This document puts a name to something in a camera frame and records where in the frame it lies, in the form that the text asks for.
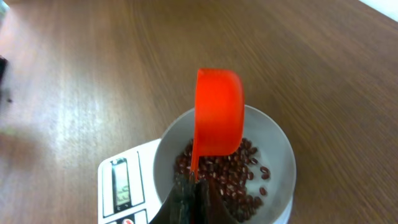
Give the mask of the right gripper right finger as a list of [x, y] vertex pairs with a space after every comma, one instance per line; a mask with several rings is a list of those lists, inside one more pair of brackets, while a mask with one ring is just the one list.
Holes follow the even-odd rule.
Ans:
[[195, 184], [194, 224], [236, 224], [213, 180]]

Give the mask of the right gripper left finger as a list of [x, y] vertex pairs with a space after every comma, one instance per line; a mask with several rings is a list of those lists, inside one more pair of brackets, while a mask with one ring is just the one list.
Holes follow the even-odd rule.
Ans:
[[195, 174], [178, 175], [156, 216], [149, 224], [191, 224], [195, 204]]

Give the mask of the orange measuring scoop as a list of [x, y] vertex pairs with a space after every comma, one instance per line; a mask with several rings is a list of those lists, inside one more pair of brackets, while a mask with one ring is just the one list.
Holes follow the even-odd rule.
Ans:
[[193, 152], [190, 172], [198, 179], [199, 158], [228, 156], [243, 137], [244, 91], [231, 70], [201, 68], [197, 72]]

